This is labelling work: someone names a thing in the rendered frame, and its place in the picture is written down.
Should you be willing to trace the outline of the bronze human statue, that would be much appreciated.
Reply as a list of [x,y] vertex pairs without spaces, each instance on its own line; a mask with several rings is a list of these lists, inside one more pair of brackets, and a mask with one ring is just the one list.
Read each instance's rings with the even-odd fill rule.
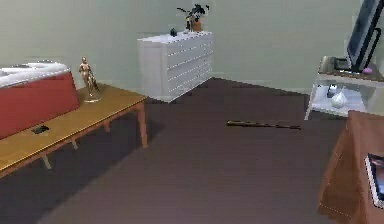
[[85,102],[99,101],[101,99],[100,89],[94,77],[91,66],[87,62],[86,57],[81,58],[81,64],[79,65],[79,73],[82,76],[82,79],[88,92],[87,96],[85,97]]

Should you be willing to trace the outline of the white chest of drawers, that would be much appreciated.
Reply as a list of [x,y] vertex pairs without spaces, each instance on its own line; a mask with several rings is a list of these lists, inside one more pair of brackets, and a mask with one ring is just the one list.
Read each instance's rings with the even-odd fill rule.
[[137,40],[142,92],[172,102],[211,78],[212,32],[179,32]]

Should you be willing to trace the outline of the dark wooden baseball bat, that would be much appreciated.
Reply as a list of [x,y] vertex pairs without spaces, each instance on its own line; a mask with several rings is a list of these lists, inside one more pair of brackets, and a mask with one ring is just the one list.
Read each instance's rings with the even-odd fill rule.
[[237,127],[269,127],[269,128],[285,128],[293,130],[301,130],[300,126],[295,125],[280,125],[280,124],[267,124],[259,122],[249,122],[249,121],[227,121],[227,126],[237,126]]

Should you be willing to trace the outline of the dark house plant in pot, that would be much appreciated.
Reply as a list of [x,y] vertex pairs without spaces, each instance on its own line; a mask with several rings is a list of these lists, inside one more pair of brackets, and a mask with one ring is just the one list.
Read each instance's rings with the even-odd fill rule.
[[202,6],[200,4],[195,4],[191,10],[180,8],[180,11],[185,14],[186,32],[202,32],[203,28],[200,18],[209,10],[209,5]]

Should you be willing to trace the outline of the wooden table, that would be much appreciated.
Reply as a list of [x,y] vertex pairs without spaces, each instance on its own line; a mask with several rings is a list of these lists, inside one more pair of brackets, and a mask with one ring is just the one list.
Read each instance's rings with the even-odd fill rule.
[[99,101],[81,102],[78,109],[44,122],[49,129],[41,134],[34,134],[29,128],[0,140],[0,178],[37,159],[42,159],[50,169],[49,153],[68,143],[77,149],[78,138],[99,127],[109,132],[113,120],[133,111],[137,114],[142,145],[147,148],[144,104],[147,97],[107,84],[102,85],[101,91]]

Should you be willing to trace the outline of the grey box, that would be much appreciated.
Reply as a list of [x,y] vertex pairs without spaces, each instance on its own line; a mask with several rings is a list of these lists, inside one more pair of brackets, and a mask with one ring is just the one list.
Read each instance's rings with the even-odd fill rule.
[[325,73],[331,73],[335,70],[335,57],[334,56],[323,56],[318,72],[320,74],[325,74]]

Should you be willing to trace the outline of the white round vase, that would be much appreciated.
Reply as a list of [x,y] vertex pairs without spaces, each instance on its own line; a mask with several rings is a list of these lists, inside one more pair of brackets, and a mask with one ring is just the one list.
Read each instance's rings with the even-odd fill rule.
[[347,98],[344,95],[344,88],[342,88],[339,93],[335,94],[331,98],[331,105],[334,108],[342,108],[346,105],[346,103],[347,103]]

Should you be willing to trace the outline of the white television stand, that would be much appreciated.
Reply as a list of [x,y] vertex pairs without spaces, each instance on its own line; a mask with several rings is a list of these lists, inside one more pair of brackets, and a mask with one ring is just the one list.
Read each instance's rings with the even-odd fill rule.
[[372,113],[384,91],[384,75],[375,65],[371,74],[337,71],[328,63],[319,66],[304,119],[312,111],[347,117],[351,110]]

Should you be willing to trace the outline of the black television set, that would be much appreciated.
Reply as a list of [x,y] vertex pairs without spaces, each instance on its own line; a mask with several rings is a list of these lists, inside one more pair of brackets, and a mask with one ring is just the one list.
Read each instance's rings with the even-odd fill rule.
[[363,0],[347,45],[350,70],[362,72],[371,62],[381,29],[377,28],[384,0]]

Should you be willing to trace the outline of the white framed tablet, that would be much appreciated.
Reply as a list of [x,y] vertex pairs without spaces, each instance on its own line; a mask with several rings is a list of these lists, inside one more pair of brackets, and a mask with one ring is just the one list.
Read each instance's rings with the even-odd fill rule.
[[384,209],[384,157],[368,154],[365,158],[365,166],[373,204]]

